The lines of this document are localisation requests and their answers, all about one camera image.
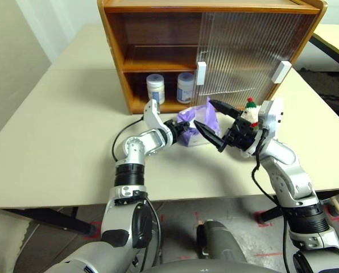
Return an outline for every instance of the gray floor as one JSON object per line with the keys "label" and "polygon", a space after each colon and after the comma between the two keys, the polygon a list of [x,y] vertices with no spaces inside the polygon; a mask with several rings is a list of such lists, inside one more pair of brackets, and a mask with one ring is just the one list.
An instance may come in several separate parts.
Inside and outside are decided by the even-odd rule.
{"label": "gray floor", "polygon": [[339,73],[338,72],[312,72],[301,70],[301,77],[320,95],[321,98],[339,116]]}
{"label": "gray floor", "polygon": [[[281,218],[268,225],[258,225],[254,213],[272,207],[263,196],[158,202],[158,215],[164,230],[162,262],[197,259],[196,227],[204,220],[222,222],[234,235],[249,263],[285,272],[282,260]],[[100,223],[103,205],[86,206],[78,210],[78,218]],[[330,222],[339,233],[339,221]],[[40,225],[23,249],[15,273],[44,272],[81,245],[95,241],[75,233]],[[292,255],[297,249],[287,240],[287,257],[291,272],[295,272]]]}

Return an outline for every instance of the beige tabletop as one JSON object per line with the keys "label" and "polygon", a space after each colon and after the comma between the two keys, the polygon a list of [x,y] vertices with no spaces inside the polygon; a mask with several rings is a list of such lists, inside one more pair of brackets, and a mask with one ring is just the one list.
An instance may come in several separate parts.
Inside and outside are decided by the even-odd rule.
{"label": "beige tabletop", "polygon": [[[116,71],[101,61],[112,59],[100,29],[80,32],[0,132],[0,208],[107,201],[111,144],[140,116],[128,115]],[[92,57],[72,53],[79,48]],[[293,69],[275,97],[285,100],[279,139],[295,149],[316,190],[339,189],[339,117]],[[162,120],[174,116],[161,114]],[[224,131],[230,118],[219,118]],[[144,130],[138,124],[122,139]],[[259,195],[250,177],[254,165],[236,148],[221,154],[211,145],[176,144],[146,159],[145,181],[152,200]],[[257,178],[273,193],[263,168]]]}
{"label": "beige tabletop", "polygon": [[339,53],[339,24],[319,24],[313,36]]}

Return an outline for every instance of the white jar lid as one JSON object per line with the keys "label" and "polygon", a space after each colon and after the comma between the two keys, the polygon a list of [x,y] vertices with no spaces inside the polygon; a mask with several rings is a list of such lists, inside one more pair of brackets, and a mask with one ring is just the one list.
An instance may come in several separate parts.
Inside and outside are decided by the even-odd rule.
{"label": "white jar lid", "polygon": [[193,79],[193,74],[189,72],[181,73],[177,77],[177,81],[180,85],[193,85]]}
{"label": "white jar lid", "polygon": [[147,76],[147,85],[151,87],[160,87],[164,85],[164,78],[160,74],[150,74]]}

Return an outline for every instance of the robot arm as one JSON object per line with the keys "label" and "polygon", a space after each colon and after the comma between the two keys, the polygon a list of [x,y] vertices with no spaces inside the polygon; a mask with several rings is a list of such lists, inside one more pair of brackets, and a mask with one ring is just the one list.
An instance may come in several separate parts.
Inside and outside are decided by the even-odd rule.
{"label": "robot arm", "polygon": [[292,242],[300,249],[293,256],[298,272],[339,268],[339,240],[325,219],[311,178],[301,168],[295,152],[276,139],[283,116],[282,101],[264,101],[258,114],[258,131],[241,117],[242,111],[221,101],[211,100],[210,103],[235,121],[222,138],[195,121],[197,129],[220,152],[230,145],[238,147],[243,156],[258,153],[260,164],[270,177],[279,206],[290,226]]}
{"label": "robot arm", "polygon": [[148,246],[152,239],[152,208],[144,186],[144,157],[171,147],[189,124],[172,120],[163,123],[155,100],[147,103],[143,120],[150,129],[127,138],[121,159],[116,162],[101,242],[80,247],[46,272],[126,272],[137,253]]}

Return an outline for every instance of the purple plastic bag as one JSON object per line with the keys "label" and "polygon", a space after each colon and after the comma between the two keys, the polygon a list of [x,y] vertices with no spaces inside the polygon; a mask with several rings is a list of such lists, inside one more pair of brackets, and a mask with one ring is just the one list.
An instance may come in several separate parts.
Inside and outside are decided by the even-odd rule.
{"label": "purple plastic bag", "polygon": [[217,135],[220,134],[220,126],[216,117],[215,108],[209,101],[210,98],[208,97],[205,105],[190,107],[179,112],[177,122],[188,121],[190,123],[188,131],[182,134],[186,146],[208,143],[208,141],[205,140],[205,138],[203,138],[200,132],[196,129],[195,124],[193,123],[194,120],[206,124],[214,130]]}

